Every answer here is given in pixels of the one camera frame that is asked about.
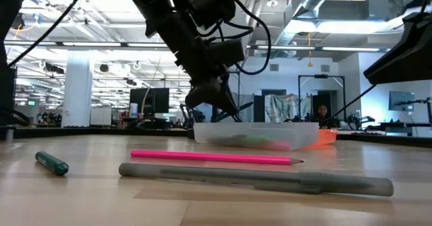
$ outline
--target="ceiling light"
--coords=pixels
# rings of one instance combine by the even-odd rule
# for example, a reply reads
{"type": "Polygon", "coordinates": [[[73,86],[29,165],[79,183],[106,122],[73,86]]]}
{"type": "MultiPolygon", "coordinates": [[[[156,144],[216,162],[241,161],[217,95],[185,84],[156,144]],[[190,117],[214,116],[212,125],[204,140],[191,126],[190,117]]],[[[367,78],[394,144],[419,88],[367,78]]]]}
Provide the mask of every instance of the ceiling light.
{"type": "MultiPolygon", "coordinates": [[[[267,50],[269,47],[267,45],[259,45],[256,46],[258,50],[267,50]]],[[[296,46],[289,46],[289,47],[283,47],[278,46],[277,50],[279,51],[314,51],[315,47],[296,47],[296,46]]]]}
{"type": "Polygon", "coordinates": [[[267,2],[267,6],[269,7],[275,7],[278,4],[277,0],[269,0],[267,2]]]}
{"type": "Polygon", "coordinates": [[[324,21],[318,24],[317,32],[335,34],[372,34],[382,29],[385,22],[376,21],[324,21]]]}
{"type": "Polygon", "coordinates": [[[102,92],[94,92],[93,96],[112,96],[112,94],[102,93],[102,92]]]}
{"type": "Polygon", "coordinates": [[[54,98],[61,98],[61,95],[57,95],[57,94],[51,94],[51,93],[49,93],[48,95],[52,96],[54,98]]]}
{"type": "Polygon", "coordinates": [[[267,0],[267,6],[275,7],[277,5],[277,0],[267,0]]]}
{"type": "Polygon", "coordinates": [[[30,86],[32,83],[31,83],[30,81],[28,81],[28,80],[24,80],[24,79],[21,79],[21,78],[17,78],[17,79],[16,79],[16,84],[18,84],[18,85],[30,86]]]}
{"type": "Polygon", "coordinates": [[[167,47],[165,43],[128,43],[129,47],[151,47],[151,48],[157,48],[157,47],[167,47]]]}
{"type": "Polygon", "coordinates": [[[380,48],[363,48],[363,47],[323,47],[323,51],[360,51],[360,52],[376,52],[380,48]]]}
{"type": "Polygon", "coordinates": [[[46,96],[46,94],[41,94],[41,93],[30,93],[30,95],[36,95],[36,96],[46,96]]]}
{"type": "MultiPolygon", "coordinates": [[[[34,42],[31,41],[20,41],[20,40],[5,40],[5,45],[33,45],[34,42]]],[[[46,45],[56,45],[55,42],[49,42],[49,41],[43,41],[39,43],[38,45],[46,46],[46,45]]]]}
{"type": "Polygon", "coordinates": [[[63,45],[68,47],[120,47],[122,44],[120,43],[97,43],[97,42],[89,42],[89,43],[63,43],[63,45]]]}
{"type": "Polygon", "coordinates": [[[317,27],[315,27],[315,23],[310,21],[291,20],[284,28],[284,31],[288,34],[300,32],[312,33],[317,31],[317,27]]]}

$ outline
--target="green marker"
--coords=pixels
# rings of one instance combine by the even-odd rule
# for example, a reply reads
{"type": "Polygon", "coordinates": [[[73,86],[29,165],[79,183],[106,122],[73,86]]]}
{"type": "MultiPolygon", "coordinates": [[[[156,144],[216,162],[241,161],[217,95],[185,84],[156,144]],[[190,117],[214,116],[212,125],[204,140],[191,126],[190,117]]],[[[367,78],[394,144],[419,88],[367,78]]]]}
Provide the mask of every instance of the green marker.
{"type": "Polygon", "coordinates": [[[36,160],[56,175],[64,175],[69,171],[69,165],[58,158],[40,151],[34,156],[36,160]]]}

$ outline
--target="black metal frame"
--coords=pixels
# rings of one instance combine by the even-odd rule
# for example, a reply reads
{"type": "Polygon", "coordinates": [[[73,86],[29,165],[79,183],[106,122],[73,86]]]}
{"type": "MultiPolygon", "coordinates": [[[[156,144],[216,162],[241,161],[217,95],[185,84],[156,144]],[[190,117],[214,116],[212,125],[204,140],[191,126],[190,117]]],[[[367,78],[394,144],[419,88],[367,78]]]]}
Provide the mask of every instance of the black metal frame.
{"type": "MultiPolygon", "coordinates": [[[[238,77],[238,83],[237,83],[237,107],[240,107],[240,71],[228,71],[229,74],[237,74],[238,77]]],[[[217,117],[217,107],[215,105],[212,106],[211,108],[211,118],[210,118],[210,122],[213,122],[213,120],[217,117]]]]}
{"type": "MultiPolygon", "coordinates": [[[[299,75],[298,76],[298,118],[302,118],[301,104],[300,104],[300,96],[301,96],[301,83],[300,80],[303,77],[307,78],[315,78],[315,79],[328,79],[328,78],[340,78],[342,79],[342,90],[344,92],[344,107],[346,106],[346,93],[345,93],[345,76],[333,76],[327,74],[318,74],[318,75],[299,75]]],[[[346,108],[344,108],[344,121],[346,122],[346,108]]]]}
{"type": "MultiPolygon", "coordinates": [[[[0,0],[0,107],[14,109],[16,69],[7,68],[7,53],[4,41],[24,0],[0,0]]],[[[0,115],[0,126],[10,125],[12,114],[4,110],[0,115]]]]}

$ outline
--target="white column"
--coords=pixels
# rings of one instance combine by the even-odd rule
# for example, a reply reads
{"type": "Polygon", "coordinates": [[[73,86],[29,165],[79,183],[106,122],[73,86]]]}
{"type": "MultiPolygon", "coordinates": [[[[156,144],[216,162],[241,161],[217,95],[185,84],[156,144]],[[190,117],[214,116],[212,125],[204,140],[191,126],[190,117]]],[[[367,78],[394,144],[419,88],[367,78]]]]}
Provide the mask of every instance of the white column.
{"type": "Polygon", "coordinates": [[[87,51],[69,51],[61,126],[90,125],[93,66],[87,51]]]}

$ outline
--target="desk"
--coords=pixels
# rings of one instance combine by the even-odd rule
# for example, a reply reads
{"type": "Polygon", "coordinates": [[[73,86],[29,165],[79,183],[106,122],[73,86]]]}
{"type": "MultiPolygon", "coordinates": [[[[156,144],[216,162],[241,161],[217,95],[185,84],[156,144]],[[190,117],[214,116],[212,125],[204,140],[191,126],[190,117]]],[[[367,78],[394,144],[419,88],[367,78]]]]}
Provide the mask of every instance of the desk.
{"type": "Polygon", "coordinates": [[[316,171],[390,177],[392,198],[304,195],[241,186],[121,178],[119,164],[132,149],[286,154],[223,148],[187,138],[87,135],[15,139],[0,143],[2,225],[431,225],[432,150],[338,141],[290,153],[305,163],[291,167],[202,161],[139,162],[316,171]],[[56,177],[34,160],[45,150],[66,161],[56,177]]]}

